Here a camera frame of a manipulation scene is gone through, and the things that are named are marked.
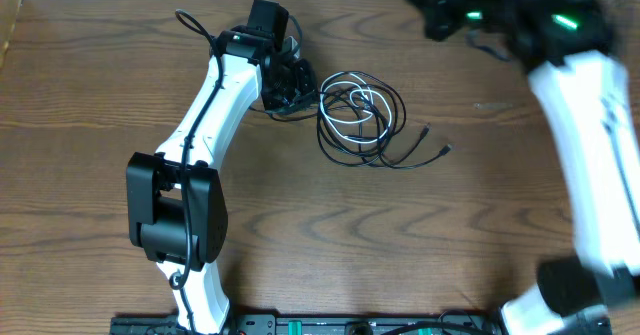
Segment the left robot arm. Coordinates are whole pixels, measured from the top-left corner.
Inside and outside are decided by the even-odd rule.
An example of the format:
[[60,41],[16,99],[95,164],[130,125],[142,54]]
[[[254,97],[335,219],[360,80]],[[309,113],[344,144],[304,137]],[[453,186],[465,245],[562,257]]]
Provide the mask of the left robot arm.
[[126,167],[129,238],[164,273],[178,305],[180,334],[229,334],[231,304],[217,258],[228,228],[220,170],[239,124],[260,101],[267,115],[290,115],[318,99],[301,58],[294,18],[277,2],[254,0],[248,21],[214,36],[191,14],[177,20],[208,43],[204,82],[173,133]]

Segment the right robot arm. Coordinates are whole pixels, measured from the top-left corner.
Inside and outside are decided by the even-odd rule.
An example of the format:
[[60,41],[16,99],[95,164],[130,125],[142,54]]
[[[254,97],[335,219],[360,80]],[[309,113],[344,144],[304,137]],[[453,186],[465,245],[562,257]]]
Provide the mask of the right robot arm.
[[566,181],[574,253],[542,262],[503,304],[504,334],[600,334],[639,298],[639,146],[628,73],[599,0],[406,0],[427,38],[463,27],[501,34],[527,76]]

